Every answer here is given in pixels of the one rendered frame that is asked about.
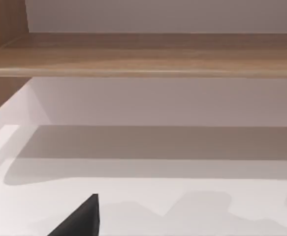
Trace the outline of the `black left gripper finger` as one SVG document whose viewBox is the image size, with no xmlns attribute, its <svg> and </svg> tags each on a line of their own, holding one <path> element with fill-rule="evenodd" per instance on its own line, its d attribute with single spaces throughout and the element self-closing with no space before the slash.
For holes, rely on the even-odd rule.
<svg viewBox="0 0 287 236">
<path fill-rule="evenodd" d="M 99 236 L 99 196 L 92 194 L 48 236 Z"/>
</svg>

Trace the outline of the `wooden open shelf unit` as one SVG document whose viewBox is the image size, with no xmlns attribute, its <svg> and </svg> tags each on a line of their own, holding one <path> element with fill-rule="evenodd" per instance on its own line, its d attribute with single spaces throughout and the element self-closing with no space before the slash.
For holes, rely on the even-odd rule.
<svg viewBox="0 0 287 236">
<path fill-rule="evenodd" d="M 0 107 L 33 77 L 287 79 L 287 0 L 0 0 Z"/>
</svg>

